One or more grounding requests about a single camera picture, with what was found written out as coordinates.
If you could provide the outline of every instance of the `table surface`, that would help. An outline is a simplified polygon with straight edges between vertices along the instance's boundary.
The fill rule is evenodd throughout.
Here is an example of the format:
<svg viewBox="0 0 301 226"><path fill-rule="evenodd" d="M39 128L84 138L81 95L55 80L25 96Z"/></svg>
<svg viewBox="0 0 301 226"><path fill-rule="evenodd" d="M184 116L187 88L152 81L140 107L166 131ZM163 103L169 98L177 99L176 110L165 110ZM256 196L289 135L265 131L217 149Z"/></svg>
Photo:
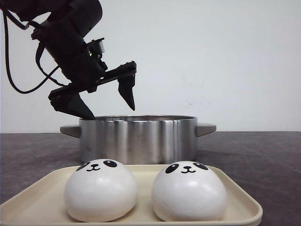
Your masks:
<svg viewBox="0 0 301 226"><path fill-rule="evenodd" d="M1 134L1 203L48 173L80 165L79 141L59 133ZM224 171L263 208L261 226L301 226L301 132L215 132L196 161Z"/></svg>

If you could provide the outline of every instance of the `black cable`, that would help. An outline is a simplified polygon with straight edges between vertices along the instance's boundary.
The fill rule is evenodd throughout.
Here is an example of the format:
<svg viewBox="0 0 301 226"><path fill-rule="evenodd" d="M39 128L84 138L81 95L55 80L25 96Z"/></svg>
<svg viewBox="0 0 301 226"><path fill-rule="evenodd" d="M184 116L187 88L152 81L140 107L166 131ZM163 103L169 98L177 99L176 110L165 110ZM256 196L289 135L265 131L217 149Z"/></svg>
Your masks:
<svg viewBox="0 0 301 226"><path fill-rule="evenodd" d="M28 93L32 93L33 91L36 91L38 88L40 88L50 77L51 75L59 68L59 66L57 66L55 69L53 69L49 75L47 75L47 77L36 87L34 87L31 90L28 91L22 91L20 90L13 82L12 77L11 77L11 73L10 73L10 68L9 68L9 50L8 50L8 21L7 21L7 14L6 14L6 10L3 10L3 21L4 21L4 33L5 33L5 66L6 66L6 71L8 74L8 80L9 83L11 84L11 86L19 93L22 94L28 94Z"/></svg>
<svg viewBox="0 0 301 226"><path fill-rule="evenodd" d="M29 28L29 25L33 26L34 28L37 29L41 29L41 25L33 20L29 21L26 25L22 24L20 21L17 20L17 18L15 18L7 9L2 9L3 12L6 13L7 17L15 24L17 25L19 28L21 28L22 30L26 30L27 28Z"/></svg>
<svg viewBox="0 0 301 226"><path fill-rule="evenodd" d="M17 25L19 28L21 28L22 30L26 30L29 25L33 26L34 28L37 28L37 29L43 29L43 27L41 27L41 25L33 20L29 21L26 25L23 25L21 22L19 22L8 10L6 9L3 9L3 11L5 11L5 13L7 14L7 17L15 24ZM48 76L48 74L46 72L44 72L43 68L41 67L40 65L40 59L39 59L39 62L37 62L36 60L36 63L38 65L38 68L40 69L40 71L45 75L45 76ZM59 83L56 79L54 78L51 78L49 77L49 79L54 82L56 85L59 85L59 86L66 86L64 84L61 84Z"/></svg>
<svg viewBox="0 0 301 226"><path fill-rule="evenodd" d="M46 74L46 72L44 72L44 70L43 70L43 68L41 67L41 64L40 64L40 58L41 58L41 56L42 56L42 54L43 54L44 48L45 48L44 44L42 44L42 42L40 42L40 43L39 43L39 46L38 46L38 48L37 48L37 52L36 52L36 64L37 64L39 70L40 70L45 76L48 76L48 74ZM66 85L64 85L64 84L59 83L59 82L58 82L56 79L54 79L54 78L51 78L51 77L50 77L49 79L50 79L51 81L53 81L56 85L59 85L59 86L66 86Z"/></svg>

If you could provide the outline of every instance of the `white background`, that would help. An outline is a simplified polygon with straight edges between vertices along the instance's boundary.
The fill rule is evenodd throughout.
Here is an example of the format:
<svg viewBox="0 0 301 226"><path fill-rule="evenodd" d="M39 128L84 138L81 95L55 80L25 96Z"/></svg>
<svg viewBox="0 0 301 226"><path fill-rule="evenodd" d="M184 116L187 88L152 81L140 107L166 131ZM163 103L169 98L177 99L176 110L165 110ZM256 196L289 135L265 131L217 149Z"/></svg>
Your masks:
<svg viewBox="0 0 301 226"><path fill-rule="evenodd" d="M136 111L119 96L114 81L81 94L95 116L180 114L214 123L219 131L301 131L300 0L101 4L103 18L85 40L105 37L103 60L109 69L136 61ZM31 32L9 23L11 72L23 90L43 79ZM1 25L1 132L58 132L78 123L53 110L48 94L57 86L52 82L28 95L11 88L3 34ZM47 72L55 67L47 52L41 62ZM67 82L60 71L54 77Z"/></svg>

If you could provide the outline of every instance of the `tray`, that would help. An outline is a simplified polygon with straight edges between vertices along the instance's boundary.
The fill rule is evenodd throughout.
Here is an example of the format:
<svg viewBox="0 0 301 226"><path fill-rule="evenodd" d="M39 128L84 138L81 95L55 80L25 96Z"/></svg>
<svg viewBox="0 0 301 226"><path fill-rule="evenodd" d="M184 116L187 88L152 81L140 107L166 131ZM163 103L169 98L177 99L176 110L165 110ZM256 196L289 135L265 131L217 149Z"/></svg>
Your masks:
<svg viewBox="0 0 301 226"><path fill-rule="evenodd" d="M14 226L257 226L262 208L224 172L210 167L224 183L229 204L221 221L164 222L154 214L151 206L151 186L158 172L166 165L128 165L138 183L137 205L124 217L106 223L79 222L67 213L63 201L64 186L78 166L58 169L34 183L0 206L1 225Z"/></svg>

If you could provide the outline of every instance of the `stainless steel pot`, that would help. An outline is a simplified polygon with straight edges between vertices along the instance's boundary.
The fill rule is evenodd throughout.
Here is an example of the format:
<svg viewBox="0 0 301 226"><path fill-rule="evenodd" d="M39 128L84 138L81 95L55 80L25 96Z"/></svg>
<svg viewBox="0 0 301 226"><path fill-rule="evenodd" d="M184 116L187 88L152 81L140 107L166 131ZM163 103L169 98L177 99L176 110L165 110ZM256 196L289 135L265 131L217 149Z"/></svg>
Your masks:
<svg viewBox="0 0 301 226"><path fill-rule="evenodd" d="M123 164L168 164L195 158L197 137L216 131L192 116L126 115L79 120L60 131L79 138L84 162L115 159Z"/></svg>

